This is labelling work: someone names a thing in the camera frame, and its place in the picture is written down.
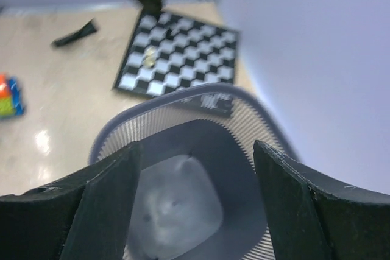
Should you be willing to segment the beige chess pawn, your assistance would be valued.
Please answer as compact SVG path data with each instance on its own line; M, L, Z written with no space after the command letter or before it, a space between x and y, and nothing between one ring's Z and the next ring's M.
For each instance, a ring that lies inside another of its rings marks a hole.
M147 68L153 67L155 64L155 48L148 47L144 52L143 66Z

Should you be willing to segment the orange blue toy car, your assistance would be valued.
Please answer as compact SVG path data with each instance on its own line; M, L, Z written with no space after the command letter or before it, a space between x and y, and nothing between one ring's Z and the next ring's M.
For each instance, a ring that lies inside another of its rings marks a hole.
M22 116L26 106L18 79L1 73L1 120Z

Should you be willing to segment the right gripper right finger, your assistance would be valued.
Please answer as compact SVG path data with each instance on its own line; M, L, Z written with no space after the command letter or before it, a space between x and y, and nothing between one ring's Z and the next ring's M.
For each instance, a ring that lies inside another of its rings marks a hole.
M276 259L389 259L389 195L253 145Z

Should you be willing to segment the black white chessboard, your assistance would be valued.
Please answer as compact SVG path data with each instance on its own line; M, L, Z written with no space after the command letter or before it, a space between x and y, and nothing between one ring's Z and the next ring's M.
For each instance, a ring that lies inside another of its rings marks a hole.
M165 38L172 30L172 40ZM117 73L114 89L155 98L206 83L235 81L240 34L190 16L164 11L159 19L142 10ZM155 64L143 66L155 48Z

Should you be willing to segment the grey plastic trash bin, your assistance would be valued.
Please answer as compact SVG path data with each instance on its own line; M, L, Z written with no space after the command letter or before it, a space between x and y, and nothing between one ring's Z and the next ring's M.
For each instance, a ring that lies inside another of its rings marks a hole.
M89 162L132 142L142 154L124 259L274 259L255 141L295 155L264 105L225 84L169 93L111 119Z

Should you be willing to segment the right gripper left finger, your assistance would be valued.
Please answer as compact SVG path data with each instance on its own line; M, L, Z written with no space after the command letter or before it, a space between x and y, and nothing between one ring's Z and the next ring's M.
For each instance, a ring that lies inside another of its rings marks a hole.
M141 169L133 142L21 195L1 197L2 259L122 259Z

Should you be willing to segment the black chess piece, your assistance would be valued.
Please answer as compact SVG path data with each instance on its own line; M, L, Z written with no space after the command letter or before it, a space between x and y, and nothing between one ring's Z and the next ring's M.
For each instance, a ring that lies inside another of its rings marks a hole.
M165 38L167 40L172 40L172 30L171 29L168 29L165 33Z

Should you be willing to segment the small black flat piece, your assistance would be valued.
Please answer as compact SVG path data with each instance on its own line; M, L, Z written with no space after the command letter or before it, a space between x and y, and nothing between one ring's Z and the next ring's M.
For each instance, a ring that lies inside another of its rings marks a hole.
M97 32L98 27L95 25L93 20L90 20L79 30L54 40L51 43L51 46L55 48L67 46Z

